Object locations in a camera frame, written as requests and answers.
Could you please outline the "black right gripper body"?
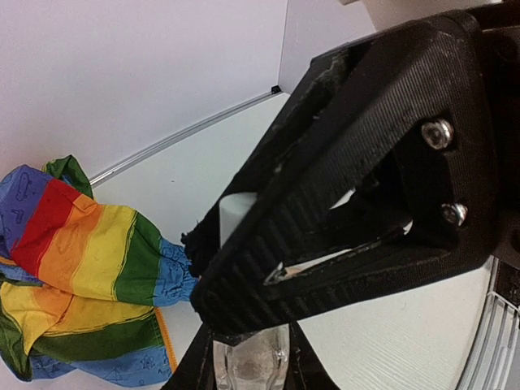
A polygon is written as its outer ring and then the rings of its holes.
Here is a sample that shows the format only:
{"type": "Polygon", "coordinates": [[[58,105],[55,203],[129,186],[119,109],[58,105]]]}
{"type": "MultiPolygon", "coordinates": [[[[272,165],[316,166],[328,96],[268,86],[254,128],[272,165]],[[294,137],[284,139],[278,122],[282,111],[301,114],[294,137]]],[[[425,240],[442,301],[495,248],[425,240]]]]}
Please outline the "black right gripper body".
{"type": "Polygon", "coordinates": [[[448,264],[481,264],[491,254],[519,262],[519,3],[449,11],[474,55],[480,86],[453,113],[455,141],[446,160],[448,264]]]}

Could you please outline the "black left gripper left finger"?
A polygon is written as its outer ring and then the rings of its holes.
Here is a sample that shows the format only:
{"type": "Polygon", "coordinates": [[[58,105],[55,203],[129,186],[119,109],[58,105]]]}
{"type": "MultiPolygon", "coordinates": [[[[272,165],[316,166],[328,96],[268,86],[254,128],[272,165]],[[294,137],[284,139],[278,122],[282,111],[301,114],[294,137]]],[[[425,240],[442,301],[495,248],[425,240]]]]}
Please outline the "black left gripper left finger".
{"type": "Polygon", "coordinates": [[[202,324],[172,377],[161,390],[214,388],[213,334],[202,324]]]}

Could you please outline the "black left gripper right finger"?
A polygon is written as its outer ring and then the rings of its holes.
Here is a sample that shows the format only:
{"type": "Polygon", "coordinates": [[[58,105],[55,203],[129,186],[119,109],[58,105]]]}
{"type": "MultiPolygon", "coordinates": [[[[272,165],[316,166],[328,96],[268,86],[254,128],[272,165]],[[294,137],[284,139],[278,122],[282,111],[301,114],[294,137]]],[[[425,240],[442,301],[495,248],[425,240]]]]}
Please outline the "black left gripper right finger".
{"type": "Polygon", "coordinates": [[[290,323],[289,331],[290,354],[286,388],[295,390],[337,389],[299,324],[290,323]]]}

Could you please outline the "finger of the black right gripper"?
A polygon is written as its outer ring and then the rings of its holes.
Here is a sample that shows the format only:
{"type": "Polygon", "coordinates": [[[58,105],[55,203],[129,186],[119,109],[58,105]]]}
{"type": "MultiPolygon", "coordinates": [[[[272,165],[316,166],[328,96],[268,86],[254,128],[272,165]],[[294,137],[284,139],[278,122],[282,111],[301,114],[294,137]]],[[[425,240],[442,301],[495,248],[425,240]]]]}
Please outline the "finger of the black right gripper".
{"type": "Polygon", "coordinates": [[[184,237],[191,272],[341,250],[369,269],[478,267],[495,197],[480,33],[450,11],[317,57],[225,189],[257,195],[229,241],[217,207],[184,237]]]}
{"type": "Polygon", "coordinates": [[[225,242],[216,228],[197,227],[189,257],[201,282],[191,302],[220,335],[259,332],[472,271],[493,246],[490,231],[468,227],[384,236],[239,228],[225,242]]]}

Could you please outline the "clear nail polish bottle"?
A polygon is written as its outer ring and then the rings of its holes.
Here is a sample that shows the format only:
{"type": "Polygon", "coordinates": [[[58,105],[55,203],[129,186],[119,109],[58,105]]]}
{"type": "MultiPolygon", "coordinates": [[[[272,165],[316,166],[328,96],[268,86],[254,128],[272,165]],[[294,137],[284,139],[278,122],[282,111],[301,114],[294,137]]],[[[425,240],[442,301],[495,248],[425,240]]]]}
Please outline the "clear nail polish bottle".
{"type": "Polygon", "coordinates": [[[213,341],[217,389],[282,389],[290,355],[289,325],[244,334],[237,344],[213,341]]]}

